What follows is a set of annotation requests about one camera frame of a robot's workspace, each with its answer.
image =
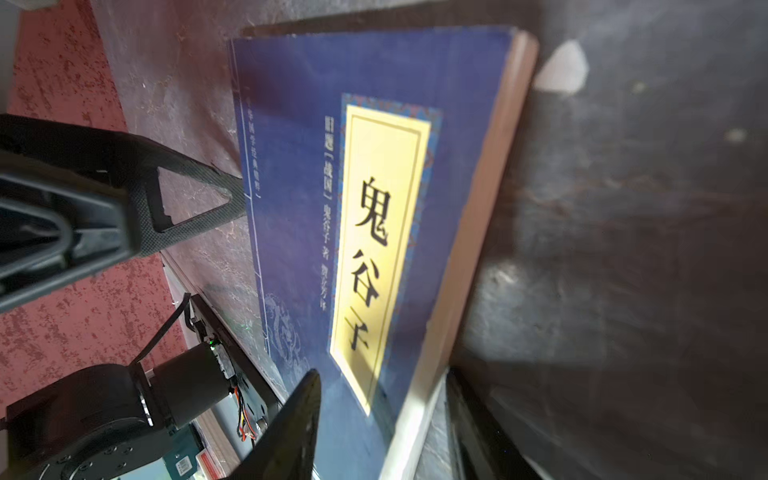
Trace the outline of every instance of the red patterned surface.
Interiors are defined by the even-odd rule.
[[[126,130],[88,0],[22,14],[14,77],[10,113]],[[0,417],[9,403],[81,368],[130,362],[173,310],[155,255],[0,315]],[[145,366],[182,351],[177,324]]]

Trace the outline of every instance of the blue book cover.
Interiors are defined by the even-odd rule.
[[[319,371],[320,478],[418,458],[535,52],[486,27],[230,43],[265,347],[288,391]]]

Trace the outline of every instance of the barcode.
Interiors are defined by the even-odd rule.
[[[176,463],[176,470],[179,471],[179,475],[184,475],[192,469],[192,462],[189,457],[184,457]]]

